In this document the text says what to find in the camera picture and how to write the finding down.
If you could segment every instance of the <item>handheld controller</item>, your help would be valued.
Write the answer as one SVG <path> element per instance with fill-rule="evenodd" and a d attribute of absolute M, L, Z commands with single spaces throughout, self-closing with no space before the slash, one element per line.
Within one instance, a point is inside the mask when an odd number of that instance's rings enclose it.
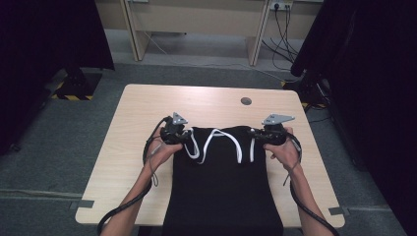
<path fill-rule="evenodd" d="M 288 136 L 288 132 L 284 129 L 282 123 L 294 119 L 293 116 L 270 114 L 262 123 L 264 125 L 263 129 L 251 129 L 248 133 L 265 144 L 280 146 L 285 143 Z"/>
<path fill-rule="evenodd" d="M 166 117 L 160 137 L 168 145 L 184 144 L 190 137 L 190 131 L 184 131 L 184 124 L 188 124 L 188 121 L 174 112 L 172 117 Z"/>

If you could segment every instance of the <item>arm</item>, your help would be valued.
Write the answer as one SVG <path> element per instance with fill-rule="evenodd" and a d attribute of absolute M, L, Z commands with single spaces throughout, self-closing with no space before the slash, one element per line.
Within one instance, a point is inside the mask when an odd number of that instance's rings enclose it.
<path fill-rule="evenodd" d="M 292 134 L 292 128 L 286 129 L 289 133 Z M 270 158 L 276 158 L 289 172 L 292 187 L 294 188 L 295 194 L 297 195 L 300 202 L 313 213 L 325 219 L 316 204 L 307 178 L 304 175 L 303 167 L 298 162 L 298 152 L 292 142 L 287 139 L 285 144 L 281 146 L 265 145 L 264 148 L 266 150 L 270 150 L 273 153 Z M 316 219 L 308 215 L 299 207 L 298 212 L 300 215 L 301 227 L 303 229 L 304 235 L 332 235 L 332 233 L 327 228 L 325 228 Z"/>
<path fill-rule="evenodd" d="M 162 144 L 162 146 L 151 158 L 148 158 L 134 186 L 129 191 L 129 193 L 120 205 L 127 203 L 129 200 L 133 199 L 135 196 L 141 193 L 149 184 L 150 178 L 153 174 L 152 171 L 155 171 L 159 167 L 159 165 L 164 163 L 175 151 L 180 150 L 182 148 L 181 144 L 166 145 L 160 138 L 155 138 L 149 146 L 149 152 L 147 156 L 150 156 L 150 153 L 160 144 Z M 141 204 L 142 200 L 136 202 L 134 205 L 126 208 L 125 210 L 111 217 L 100 235 L 130 235 L 132 233 L 139 209 L 141 208 Z"/>

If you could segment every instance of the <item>white cord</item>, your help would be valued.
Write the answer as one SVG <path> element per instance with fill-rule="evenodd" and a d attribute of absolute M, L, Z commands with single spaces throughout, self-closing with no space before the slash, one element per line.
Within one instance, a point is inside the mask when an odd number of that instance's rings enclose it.
<path fill-rule="evenodd" d="M 149 161 L 150 172 L 152 174 L 152 177 L 151 177 L 152 178 L 152 183 L 156 187 L 159 184 L 159 180 L 157 179 L 155 170 L 153 170 L 151 159 L 159 151 L 159 149 L 162 147 L 162 145 L 165 145 L 165 143 L 161 140 L 155 140 L 155 139 L 153 139 L 152 141 L 159 141 L 160 142 L 160 144 L 158 146 L 156 146 L 156 148 L 153 151 L 150 152 L 150 155 L 147 156 L 147 161 Z"/>
<path fill-rule="evenodd" d="M 193 144 L 194 144 L 194 153 L 195 154 L 194 155 L 190 154 L 190 152 L 188 151 L 187 145 L 184 145 L 184 146 L 185 146 L 185 149 L 186 149 L 188 155 L 193 159 L 197 159 L 197 158 L 200 157 L 200 152 L 199 152 L 199 149 L 198 149 L 198 146 L 197 146 L 196 139 L 194 138 L 194 130 L 190 129 L 190 131 L 191 131 L 191 139 L 193 140 Z M 203 164 L 205 162 L 207 150 L 208 150 L 208 147 L 209 147 L 209 142 L 211 141 L 212 137 L 222 137 L 222 136 L 226 136 L 227 138 L 229 138 L 230 140 L 233 141 L 233 143 L 236 146 L 237 162 L 242 163 L 243 154 L 242 154 L 242 148 L 240 147 L 239 142 L 232 135 L 230 135 L 228 133 L 225 133 L 225 132 L 222 132 L 222 131 L 217 130 L 217 129 L 213 129 L 211 131 L 210 135 L 208 136 L 208 138 L 206 140 L 206 143 L 205 143 L 205 146 L 203 147 L 203 159 L 202 159 L 202 161 L 197 162 L 197 163 Z"/>
<path fill-rule="evenodd" d="M 251 162 L 254 162 L 254 146 L 255 146 L 255 138 L 252 138 L 251 140 Z"/>

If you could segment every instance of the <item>cord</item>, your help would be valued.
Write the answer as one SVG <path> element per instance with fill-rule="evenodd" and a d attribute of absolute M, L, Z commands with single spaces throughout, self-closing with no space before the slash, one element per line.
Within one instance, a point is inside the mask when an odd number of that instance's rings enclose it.
<path fill-rule="evenodd" d="M 308 209 L 306 206 L 304 206 L 301 201 L 298 199 L 297 195 L 295 194 L 294 188 L 292 187 L 292 183 L 290 181 L 289 189 L 291 192 L 291 196 L 294 199 L 294 202 L 297 204 L 299 208 L 301 208 L 304 212 L 312 216 L 314 219 L 316 219 L 320 224 L 322 224 L 324 227 L 326 227 L 334 236 L 338 236 L 338 232 L 329 224 L 325 219 L 319 217 L 314 212 L 312 212 L 310 209 Z"/>
<path fill-rule="evenodd" d="M 290 21 L 291 21 L 291 10 L 290 10 L 290 8 L 288 7 L 288 6 L 285 6 L 285 31 L 284 31 L 284 33 L 282 33 L 282 30 L 281 30 L 281 26 L 280 26 L 280 24 L 279 24 L 279 20 L 278 20 L 278 16 L 277 16 L 277 11 L 278 10 L 278 8 L 275 8 L 275 20 L 276 20 L 276 24 L 277 24 L 277 26 L 278 26 L 278 31 L 279 31 L 279 34 L 280 34 L 280 36 L 281 36 L 281 41 L 278 43 L 278 44 L 276 44 L 273 40 L 272 40 L 272 38 L 270 39 L 271 41 L 272 41 L 272 43 L 273 44 L 275 44 L 276 45 L 276 49 L 277 48 L 280 48 L 280 49 L 282 49 L 282 50 L 284 50 L 284 51 L 286 51 L 287 53 L 288 53 L 288 57 L 289 58 L 287 58 L 286 57 L 286 59 L 289 61 L 289 62 L 291 62 L 291 63 L 294 63 L 294 57 L 293 57 L 293 55 L 298 55 L 298 52 L 297 52 L 297 50 L 295 50 L 292 46 L 291 46 L 291 44 L 289 43 L 289 41 L 288 41 L 288 26 L 289 26 L 289 23 L 290 23 Z M 282 47 L 280 47 L 280 44 L 281 44 L 281 42 L 283 42 L 284 43 L 284 45 L 285 45 L 285 47 L 286 47 L 286 49 L 285 48 L 282 48 Z"/>
<path fill-rule="evenodd" d="M 160 124 L 162 124 L 162 122 L 166 121 L 168 119 L 168 117 L 163 118 L 157 125 L 156 127 L 153 129 L 151 135 L 149 136 L 149 138 L 147 139 L 147 143 L 145 144 L 145 148 L 144 148 L 144 154 L 143 154 L 143 163 L 145 164 L 147 162 L 148 159 L 152 158 L 153 155 L 157 152 L 157 150 L 161 147 L 158 146 L 156 147 L 150 154 L 150 156 L 147 156 L 148 151 L 149 151 L 149 146 L 150 144 L 153 142 L 153 140 L 157 137 L 154 137 L 154 134 L 156 133 L 157 129 L 159 128 Z M 152 173 L 152 180 L 155 180 L 155 186 L 157 186 L 157 177 L 155 177 L 154 172 L 152 170 L 152 167 L 150 167 L 151 169 L 151 173 Z M 131 207 L 132 205 L 134 205 L 135 203 L 137 203 L 139 200 L 141 200 L 150 190 L 150 188 L 152 187 L 152 181 L 149 182 L 149 184 L 147 185 L 147 187 L 141 192 L 139 193 L 137 196 L 135 196 L 133 199 L 131 199 L 130 201 L 128 201 L 127 203 L 109 211 L 98 223 L 97 225 L 97 235 L 100 235 L 102 232 L 102 228 L 103 225 L 105 223 L 105 221 L 107 221 L 110 217 L 114 216 L 115 214 L 119 213 L 120 211 L 123 211 L 124 209 Z"/>
<path fill-rule="evenodd" d="M 153 170 L 152 162 L 150 160 L 156 154 L 156 152 L 164 145 L 163 141 L 161 141 L 161 140 L 157 140 L 157 141 L 160 142 L 160 144 L 150 153 L 149 156 L 147 156 L 147 160 L 149 161 L 150 173 L 152 173 L 152 183 L 154 184 L 155 187 L 157 187 L 159 185 L 159 180 L 156 176 L 155 170 Z"/>
<path fill-rule="evenodd" d="M 297 140 L 297 138 L 292 135 L 291 133 L 286 133 L 286 136 L 292 141 L 292 143 L 294 144 L 295 148 L 298 151 L 298 160 L 295 163 L 295 165 L 290 169 L 290 171 L 288 171 L 288 176 L 285 179 L 284 182 L 284 186 L 285 183 L 289 177 L 290 172 L 298 165 L 301 163 L 301 157 L 302 157 L 302 149 L 301 149 L 301 145 L 300 142 Z M 295 194 L 294 188 L 292 186 L 292 182 L 290 181 L 290 185 L 289 185 L 289 189 L 291 192 L 291 196 L 294 199 L 294 202 L 297 204 L 297 206 L 299 208 L 301 208 L 302 210 L 304 210 L 307 214 L 309 214 L 310 216 L 312 216 L 314 219 L 316 219 L 320 224 L 322 224 L 324 227 L 326 227 L 334 236 L 338 236 L 338 232 L 333 228 L 333 226 L 331 226 L 325 219 L 319 217 L 318 215 L 316 215 L 314 212 L 312 212 L 310 209 L 308 209 L 306 206 L 304 206 L 301 201 L 298 199 L 297 195 Z"/>
<path fill-rule="evenodd" d="M 267 47 L 267 48 L 269 48 L 269 50 L 271 50 L 272 52 L 273 52 L 273 54 L 272 54 L 272 64 L 273 64 L 273 66 L 276 68 L 276 69 L 279 69 L 279 70 L 283 70 L 283 71 L 291 71 L 290 69 L 286 69 L 286 68 L 281 68 L 281 67 L 278 67 L 278 66 L 276 66 L 275 65 L 275 54 L 278 54 L 278 55 L 280 55 L 281 57 L 283 57 L 283 58 L 285 58 L 286 60 L 290 60 L 288 57 L 286 57 L 285 55 L 283 55 L 283 54 L 281 54 L 280 52 L 278 52 L 278 51 L 276 51 L 275 49 L 273 49 L 273 48 L 271 48 L 269 45 L 267 45 L 267 43 L 266 42 L 264 42 L 263 40 L 262 40 L 262 43 Z"/>
<path fill-rule="evenodd" d="M 309 124 L 312 124 L 312 123 L 318 123 L 318 122 L 322 122 L 322 121 L 326 121 L 326 120 L 328 120 L 328 119 L 330 119 L 330 118 L 331 118 L 331 117 L 329 116 L 329 117 L 324 118 L 324 119 L 322 119 L 322 120 L 309 121 Z"/>

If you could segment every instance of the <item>wooden table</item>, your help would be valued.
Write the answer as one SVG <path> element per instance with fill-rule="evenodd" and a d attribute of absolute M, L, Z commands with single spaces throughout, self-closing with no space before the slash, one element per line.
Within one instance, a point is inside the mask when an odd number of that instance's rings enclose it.
<path fill-rule="evenodd" d="M 252 104 L 244 105 L 242 97 L 249 97 Z M 186 129 L 237 125 L 262 128 L 261 122 L 271 113 L 295 116 L 295 120 L 284 125 L 293 127 L 301 142 L 302 164 L 315 199 L 330 224 L 343 226 L 343 215 L 329 213 L 329 208 L 339 205 L 297 93 L 274 89 L 145 85 L 128 85 L 123 92 L 81 201 L 93 201 L 93 205 L 78 208 L 78 222 L 98 224 L 108 211 L 120 205 L 143 167 L 146 139 L 155 125 L 163 117 L 172 116 L 174 111 L 189 121 Z M 267 166 L 269 185 L 284 227 L 300 227 L 289 185 L 282 186 L 287 172 L 277 160 L 267 158 Z M 159 185 L 152 187 L 145 196 L 136 224 L 162 225 L 171 192 L 172 158 L 160 166 L 156 174 Z"/>

